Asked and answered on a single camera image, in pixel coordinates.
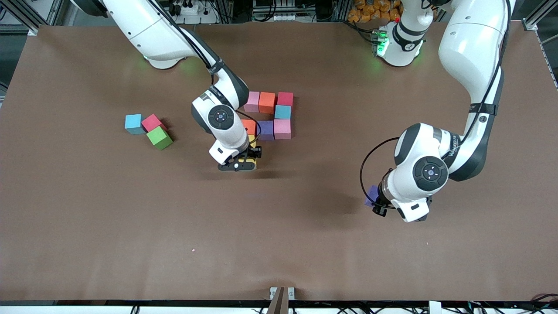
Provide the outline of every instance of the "orange cube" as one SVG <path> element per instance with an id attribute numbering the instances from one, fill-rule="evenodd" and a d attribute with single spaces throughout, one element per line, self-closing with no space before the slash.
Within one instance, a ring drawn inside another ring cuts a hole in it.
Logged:
<path id="1" fill-rule="evenodd" d="M 256 135 L 256 122 L 253 120 L 241 120 L 248 135 Z"/>
<path id="2" fill-rule="evenodd" d="M 261 92 L 259 94 L 258 109 L 260 113 L 274 114 L 275 112 L 275 94 Z"/>

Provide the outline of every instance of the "magenta cube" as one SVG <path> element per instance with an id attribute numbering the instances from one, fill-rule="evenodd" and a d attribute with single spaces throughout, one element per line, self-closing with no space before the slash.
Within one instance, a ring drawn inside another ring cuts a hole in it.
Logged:
<path id="1" fill-rule="evenodd" d="M 244 111 L 246 112 L 259 112 L 259 92 L 250 92 L 248 94 L 248 102 L 244 105 Z"/>
<path id="2" fill-rule="evenodd" d="M 292 106 L 293 93 L 279 92 L 277 95 L 277 104 L 282 106 Z"/>
<path id="3" fill-rule="evenodd" d="M 273 141 L 273 121 L 258 121 L 260 130 L 256 133 L 259 134 L 258 141 Z"/>
<path id="4" fill-rule="evenodd" d="M 273 120 L 273 133 L 276 140 L 291 139 L 291 120 L 275 119 Z"/>

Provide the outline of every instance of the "purple cube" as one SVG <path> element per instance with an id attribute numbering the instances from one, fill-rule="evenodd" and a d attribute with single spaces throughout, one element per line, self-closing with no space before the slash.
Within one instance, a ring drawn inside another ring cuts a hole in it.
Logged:
<path id="1" fill-rule="evenodd" d="M 368 197 L 370 197 L 373 201 L 376 201 L 378 196 L 378 187 L 376 185 L 371 186 L 368 190 Z M 364 204 L 368 207 L 374 208 L 374 204 L 372 204 L 368 197 L 365 197 Z"/>
<path id="2" fill-rule="evenodd" d="M 256 134 L 259 134 L 259 141 L 273 141 L 273 121 L 258 121 L 259 126 L 262 128 L 258 130 L 256 125 Z"/>

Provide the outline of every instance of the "black circular cap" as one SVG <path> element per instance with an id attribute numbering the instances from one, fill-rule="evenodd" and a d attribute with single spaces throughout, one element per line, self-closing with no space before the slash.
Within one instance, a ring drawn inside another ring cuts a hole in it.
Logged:
<path id="1" fill-rule="evenodd" d="M 422 157 L 415 162 L 413 177 L 419 189 L 434 191 L 448 180 L 448 167 L 438 157 Z"/>
<path id="2" fill-rule="evenodd" d="M 220 104 L 209 111 L 209 124 L 218 130 L 227 130 L 234 124 L 233 110 Z"/>

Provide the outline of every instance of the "blue cube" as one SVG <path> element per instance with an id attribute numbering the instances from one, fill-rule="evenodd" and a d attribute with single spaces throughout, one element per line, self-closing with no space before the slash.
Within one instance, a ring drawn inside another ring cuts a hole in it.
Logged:
<path id="1" fill-rule="evenodd" d="M 291 106 L 278 104 L 275 106 L 275 119 L 288 120 L 291 118 Z"/>
<path id="2" fill-rule="evenodd" d="M 370 187 L 370 189 L 368 190 L 368 197 L 375 202 L 378 200 L 379 194 L 378 194 L 378 187 L 376 185 Z M 368 197 L 365 197 L 364 204 L 368 207 L 374 208 L 374 204 L 372 204 L 372 202 L 370 201 L 370 199 L 368 199 Z"/>
<path id="3" fill-rule="evenodd" d="M 136 115 L 127 115 L 124 122 L 124 129 L 130 134 L 145 134 L 147 133 L 141 126 L 141 121 L 143 117 L 140 113 Z"/>

